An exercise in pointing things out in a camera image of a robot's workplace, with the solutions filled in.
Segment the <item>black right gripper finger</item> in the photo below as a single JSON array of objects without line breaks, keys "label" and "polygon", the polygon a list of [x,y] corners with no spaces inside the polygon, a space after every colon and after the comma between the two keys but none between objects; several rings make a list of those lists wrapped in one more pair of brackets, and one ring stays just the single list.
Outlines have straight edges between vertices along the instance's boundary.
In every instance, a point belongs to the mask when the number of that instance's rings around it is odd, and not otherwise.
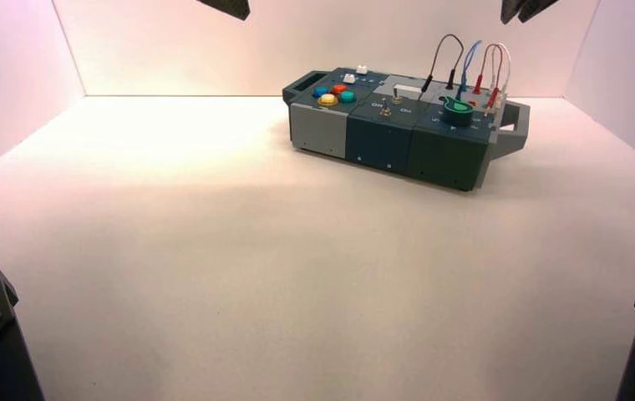
[{"label": "black right gripper finger", "polygon": [[557,2],[558,0],[523,0],[521,1],[518,18],[522,23],[526,23]]},{"label": "black right gripper finger", "polygon": [[500,20],[503,24],[507,24],[514,18],[521,8],[525,0],[502,0],[500,7]]}]

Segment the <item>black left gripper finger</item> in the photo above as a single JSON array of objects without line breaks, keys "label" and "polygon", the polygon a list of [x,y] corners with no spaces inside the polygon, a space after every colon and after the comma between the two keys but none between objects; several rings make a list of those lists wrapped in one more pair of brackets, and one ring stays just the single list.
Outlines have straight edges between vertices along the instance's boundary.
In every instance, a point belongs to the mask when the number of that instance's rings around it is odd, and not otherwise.
[{"label": "black left gripper finger", "polygon": [[251,13],[248,0],[197,0],[208,7],[230,15],[242,21],[246,21]]}]

